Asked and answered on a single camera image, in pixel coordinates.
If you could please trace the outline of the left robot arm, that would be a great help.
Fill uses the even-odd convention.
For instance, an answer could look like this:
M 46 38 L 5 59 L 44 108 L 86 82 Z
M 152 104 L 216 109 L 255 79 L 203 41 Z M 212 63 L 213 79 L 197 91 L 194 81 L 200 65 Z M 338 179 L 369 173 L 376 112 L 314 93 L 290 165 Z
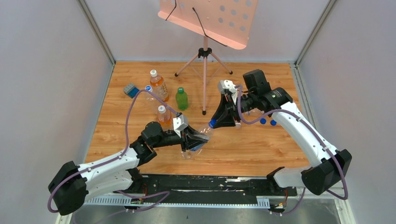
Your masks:
M 118 153 L 90 163 L 63 164 L 48 185 L 48 210 L 64 216 L 106 193 L 126 189 L 137 193 L 143 180 L 132 173 L 156 157 L 155 148 L 180 145 L 183 152 L 197 151 L 209 139 L 187 124 L 165 131 L 158 122 L 150 122 L 134 142 Z

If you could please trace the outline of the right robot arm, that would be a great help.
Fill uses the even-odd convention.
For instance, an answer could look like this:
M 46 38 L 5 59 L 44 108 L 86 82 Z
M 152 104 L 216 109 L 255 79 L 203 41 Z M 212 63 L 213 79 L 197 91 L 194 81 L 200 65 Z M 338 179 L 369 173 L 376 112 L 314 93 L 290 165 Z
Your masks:
M 264 72 L 256 69 L 243 75 L 247 91 L 230 80 L 221 80 L 220 104 L 210 122 L 212 128 L 254 124 L 268 116 L 279 124 L 304 152 L 309 166 L 279 167 L 267 178 L 267 190 L 278 195 L 288 187 L 303 187 L 315 195 L 327 192 L 341 200 L 348 198 L 345 180 L 352 155 L 327 141 L 300 112 L 281 87 L 272 89 Z

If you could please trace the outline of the orange tea bottle crushed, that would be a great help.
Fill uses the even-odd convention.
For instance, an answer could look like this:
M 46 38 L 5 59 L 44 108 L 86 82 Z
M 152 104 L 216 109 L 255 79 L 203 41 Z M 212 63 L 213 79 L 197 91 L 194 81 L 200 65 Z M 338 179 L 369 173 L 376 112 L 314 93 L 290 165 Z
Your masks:
M 172 129 L 172 116 L 169 109 L 166 109 L 165 113 L 159 113 L 157 111 L 157 120 L 160 123 L 164 131 Z

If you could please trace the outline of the white bottle cap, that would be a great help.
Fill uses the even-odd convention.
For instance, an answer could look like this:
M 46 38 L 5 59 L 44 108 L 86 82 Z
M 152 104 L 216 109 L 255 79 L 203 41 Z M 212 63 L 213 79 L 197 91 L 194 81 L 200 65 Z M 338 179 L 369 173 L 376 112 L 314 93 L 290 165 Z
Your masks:
M 163 105 L 158 106 L 158 112 L 159 113 L 165 113 L 166 112 L 166 107 Z

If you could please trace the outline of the Pepsi bottle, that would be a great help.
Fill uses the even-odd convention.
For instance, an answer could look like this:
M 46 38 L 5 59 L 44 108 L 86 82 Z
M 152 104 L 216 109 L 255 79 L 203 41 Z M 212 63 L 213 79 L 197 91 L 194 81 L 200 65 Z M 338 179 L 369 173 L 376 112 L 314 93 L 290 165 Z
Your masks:
M 186 160 L 192 159 L 194 156 L 200 154 L 203 146 L 209 142 L 214 134 L 213 125 L 215 119 L 211 119 L 207 124 L 202 125 L 198 130 L 188 126 L 185 129 L 186 145 L 182 150 L 182 157 Z

